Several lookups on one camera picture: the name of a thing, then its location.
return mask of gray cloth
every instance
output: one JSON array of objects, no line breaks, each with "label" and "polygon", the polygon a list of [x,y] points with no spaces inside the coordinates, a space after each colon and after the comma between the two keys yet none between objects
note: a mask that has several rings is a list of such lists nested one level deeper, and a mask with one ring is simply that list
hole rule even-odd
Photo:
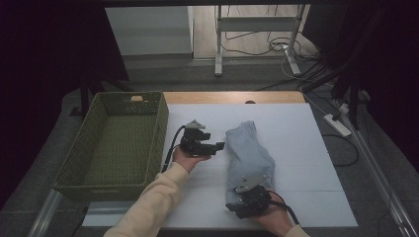
[{"label": "gray cloth", "polygon": [[275,161],[268,150],[259,144],[254,121],[244,121],[225,134],[226,145],[232,155],[228,168],[226,203],[240,203],[240,195],[235,192],[235,188],[242,182],[243,176],[266,175],[267,179],[261,185],[265,188],[272,188]]}]

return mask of power strip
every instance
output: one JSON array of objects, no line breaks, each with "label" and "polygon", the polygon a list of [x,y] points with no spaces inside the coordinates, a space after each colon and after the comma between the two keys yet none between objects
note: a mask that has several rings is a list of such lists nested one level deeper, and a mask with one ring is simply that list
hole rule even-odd
[{"label": "power strip", "polygon": [[333,120],[332,115],[323,117],[333,128],[335,128],[343,137],[349,136],[352,132],[346,128],[339,120]]}]

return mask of wooden table edge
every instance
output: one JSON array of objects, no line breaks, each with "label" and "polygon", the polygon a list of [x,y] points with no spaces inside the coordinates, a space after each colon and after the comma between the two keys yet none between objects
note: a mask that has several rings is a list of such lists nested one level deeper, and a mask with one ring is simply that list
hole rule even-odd
[{"label": "wooden table edge", "polygon": [[163,92],[167,104],[292,104],[305,103],[304,96],[297,91],[269,92]]}]

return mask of floor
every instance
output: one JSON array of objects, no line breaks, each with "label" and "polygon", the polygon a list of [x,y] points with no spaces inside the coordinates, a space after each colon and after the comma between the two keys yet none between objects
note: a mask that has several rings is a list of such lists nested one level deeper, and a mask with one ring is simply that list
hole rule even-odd
[{"label": "floor", "polygon": [[[222,6],[222,17],[262,17],[262,16],[278,16],[278,17],[295,17],[296,5],[255,5],[255,6]],[[309,6],[306,6],[300,30],[303,28],[303,22],[309,11]],[[212,58],[215,54],[216,46],[216,30],[215,17],[217,16],[217,8],[214,6],[198,6],[194,7],[194,58]],[[261,54],[258,56],[281,56],[282,52],[269,51],[269,43],[276,38],[289,38],[291,33],[266,33],[260,32],[256,34],[239,37],[248,33],[231,32],[222,33],[221,43],[225,50],[224,57],[244,57],[252,56],[245,53],[237,52],[243,51],[252,54]],[[317,50],[315,46],[303,37],[301,34],[296,39],[304,48],[301,50],[303,54],[313,54]],[[287,39],[276,39],[274,42],[288,42]]]},{"label": "floor", "polygon": [[[208,19],[213,15],[213,9],[201,9]],[[267,8],[257,10],[265,14]],[[246,13],[244,7],[239,7],[240,14]],[[270,7],[270,15],[275,7]],[[236,6],[230,8],[230,14],[238,14]],[[206,45],[214,45],[214,41],[207,39]],[[255,40],[266,41],[266,34],[260,33]],[[310,53],[309,44],[301,44],[306,53]],[[260,47],[244,46],[245,50],[264,50]],[[291,74],[289,66],[281,55],[270,52],[272,56],[266,58],[247,58],[238,60],[241,54],[226,53],[230,60],[224,61],[223,75],[213,75],[213,50],[204,47],[200,51],[196,47],[196,57],[209,60],[190,60],[184,58],[155,58],[144,59],[126,57],[126,69],[130,78],[126,82],[136,91],[256,91],[256,90],[295,90],[301,86],[301,80],[287,76]],[[302,71],[307,70],[314,62],[299,62]],[[330,105],[330,90],[333,81],[323,85],[310,93],[307,98],[312,101],[311,108],[321,133],[335,133],[323,120],[323,112],[334,113]],[[117,89],[105,85],[107,90]],[[33,167],[27,173],[22,183],[17,187],[9,201],[0,211],[1,236],[27,236],[37,217],[42,204],[50,190],[55,176],[61,166],[66,152],[71,147],[78,129],[81,117],[72,117],[71,111],[80,107],[78,91],[68,94],[62,100],[62,112],[45,143]],[[377,157],[382,170],[388,177],[388,182],[394,193],[400,197],[408,214],[416,227],[419,226],[419,175],[409,164],[400,150],[392,143],[388,136],[375,123],[367,112],[365,105],[359,106],[358,121],[360,130],[369,142],[370,148]],[[348,143],[333,137],[325,137],[324,142],[334,162],[354,157],[354,149]],[[307,228],[311,236],[401,236],[396,223],[388,212],[386,203],[382,200],[376,185],[364,163],[360,161],[350,167],[336,168],[336,172],[345,190],[350,206],[359,223],[358,228]],[[103,236],[106,229],[92,229],[80,227],[83,210],[88,203],[73,202],[63,198],[49,225],[45,236]],[[227,231],[168,231],[162,230],[158,236],[271,236],[266,232],[227,232]]]}]

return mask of white tabletop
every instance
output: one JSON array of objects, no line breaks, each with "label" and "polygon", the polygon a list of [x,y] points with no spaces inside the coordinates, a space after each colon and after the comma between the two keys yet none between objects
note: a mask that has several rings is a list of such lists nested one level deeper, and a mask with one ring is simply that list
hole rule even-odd
[{"label": "white tabletop", "polygon": [[[165,158],[176,130],[191,120],[204,124],[211,139],[254,120],[259,143],[276,161],[275,187],[304,227],[358,226],[308,104],[169,105]],[[191,173],[181,204],[163,227],[175,229],[259,229],[225,207],[229,151],[225,148]],[[84,226],[113,226],[132,202],[92,202]]]}]

